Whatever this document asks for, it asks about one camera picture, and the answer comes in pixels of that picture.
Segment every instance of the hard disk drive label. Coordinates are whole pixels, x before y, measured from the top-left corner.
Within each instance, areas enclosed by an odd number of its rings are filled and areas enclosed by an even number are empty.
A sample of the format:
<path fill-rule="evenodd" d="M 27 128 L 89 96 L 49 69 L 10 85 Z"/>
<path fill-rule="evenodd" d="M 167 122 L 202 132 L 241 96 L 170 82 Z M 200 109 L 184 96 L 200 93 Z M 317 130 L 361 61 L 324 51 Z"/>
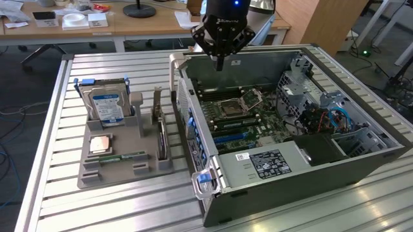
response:
<path fill-rule="evenodd" d="M 118 94 L 94 96 L 94 102 L 101 121 L 115 123 L 123 120 L 122 107 L 118 105 Z"/>
<path fill-rule="evenodd" d="M 292 172 L 280 150 L 250 155 L 250 159 L 261 179 L 268 179 Z"/>

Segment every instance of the barcode label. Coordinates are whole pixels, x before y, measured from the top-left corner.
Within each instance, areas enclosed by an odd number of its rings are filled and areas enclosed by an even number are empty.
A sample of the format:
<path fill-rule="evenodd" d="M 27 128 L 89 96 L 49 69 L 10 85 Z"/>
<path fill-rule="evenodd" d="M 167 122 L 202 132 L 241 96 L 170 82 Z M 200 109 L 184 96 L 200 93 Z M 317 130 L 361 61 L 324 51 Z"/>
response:
<path fill-rule="evenodd" d="M 236 157 L 238 161 L 242 161 L 250 158 L 250 154 L 249 153 L 237 154 Z"/>

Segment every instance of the power supply label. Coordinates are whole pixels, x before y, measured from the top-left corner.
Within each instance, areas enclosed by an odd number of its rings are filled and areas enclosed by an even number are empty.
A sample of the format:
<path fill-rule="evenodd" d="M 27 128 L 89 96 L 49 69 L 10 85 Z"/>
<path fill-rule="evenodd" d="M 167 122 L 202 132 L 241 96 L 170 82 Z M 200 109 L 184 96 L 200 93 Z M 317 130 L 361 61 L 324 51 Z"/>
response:
<path fill-rule="evenodd" d="M 250 155 L 250 159 L 261 179 L 268 179 L 273 176 L 292 172 L 290 166 L 286 163 L 280 150 Z"/>

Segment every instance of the floor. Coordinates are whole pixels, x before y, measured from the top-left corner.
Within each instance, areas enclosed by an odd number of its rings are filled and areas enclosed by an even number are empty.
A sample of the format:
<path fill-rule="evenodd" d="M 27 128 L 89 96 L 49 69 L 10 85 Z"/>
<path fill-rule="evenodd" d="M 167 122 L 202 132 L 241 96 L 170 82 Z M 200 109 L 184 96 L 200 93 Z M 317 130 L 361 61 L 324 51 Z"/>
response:
<path fill-rule="evenodd" d="M 369 13 L 365 17 L 361 17 L 355 26 L 355 31 L 361 33 L 365 25 L 368 24 L 372 14 Z M 384 25 L 384 20 L 381 20 L 373 28 L 368 39 L 360 46 L 360 49 L 365 49 L 371 43 L 371 39 L 375 36 L 377 30 Z M 393 65 L 397 57 L 409 46 L 413 41 L 413 34 L 403 29 L 395 27 L 391 31 L 388 38 L 384 40 L 380 49 L 381 54 L 373 52 L 372 56 L 368 58 L 371 62 L 377 62 L 384 69 L 396 72 L 399 67 Z M 185 46 L 193 45 L 192 39 L 184 40 Z M 82 53 L 106 53 L 115 52 L 114 44 L 110 42 L 97 43 L 98 48 L 91 49 L 87 43 L 81 44 L 66 44 L 62 48 L 73 54 Z M 28 46 L 30 52 L 35 51 L 39 46 Z M 127 51 L 142 51 L 142 50 L 163 50 L 181 48 L 177 40 L 157 40 L 153 41 L 153 46 L 146 46 L 146 41 L 134 41 L 134 43 L 127 44 Z M 55 78 L 61 63 L 61 54 L 55 50 L 47 51 L 38 59 L 31 63 L 34 67 L 34 72 L 31 74 L 24 73 L 20 68 L 19 62 L 24 59 L 28 53 L 20 52 L 16 46 L 8 47 L 8 51 L 0 56 L 0 109 L 7 106 L 23 106 L 32 104 L 35 102 L 47 102 L 51 98 Z M 356 69 L 369 65 L 368 62 L 355 58 L 349 53 L 339 53 L 336 56 L 340 63 L 348 70 L 355 71 Z M 408 75 L 413 76 L 413 66 L 409 68 Z M 387 77 L 383 73 L 375 72 L 375 67 L 369 67 L 357 72 L 357 77 L 369 85 L 381 88 L 385 86 Z M 34 107 L 27 110 L 27 113 L 35 113 L 45 111 L 47 105 Z M 11 116 L 4 116 L 7 119 L 22 120 L 23 115 L 16 114 Z M 2 142 L 10 140 L 20 132 L 19 137 L 4 144 L 8 154 L 12 156 L 16 164 L 16 170 L 20 176 L 22 188 L 16 198 L 12 200 L 4 208 L 0 208 L 0 232 L 14 231 L 22 199 L 24 195 L 26 185 L 30 177 L 31 166 L 34 162 L 34 157 L 36 154 L 38 142 L 42 134 L 42 128 L 45 123 L 46 114 L 26 116 L 24 128 L 14 131 Z M 8 130 L 15 126 L 16 122 L 6 121 L 0 118 L 0 136 L 8 132 Z M 0 166 L 0 175 L 3 175 L 6 165 Z M 8 172 L 6 178 L 0 181 L 0 205 L 11 198 L 18 189 L 16 177 L 14 171 Z"/>

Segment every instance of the hard drive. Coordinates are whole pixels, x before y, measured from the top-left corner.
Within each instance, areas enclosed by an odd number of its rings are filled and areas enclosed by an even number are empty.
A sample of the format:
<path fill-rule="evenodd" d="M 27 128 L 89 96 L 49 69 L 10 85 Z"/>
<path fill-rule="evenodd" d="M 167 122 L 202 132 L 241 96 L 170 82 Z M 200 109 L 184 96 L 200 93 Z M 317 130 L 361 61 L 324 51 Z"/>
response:
<path fill-rule="evenodd" d="M 123 124 L 131 116 L 129 80 L 83 79 L 75 88 L 83 98 L 90 120 L 101 120 L 105 127 Z"/>

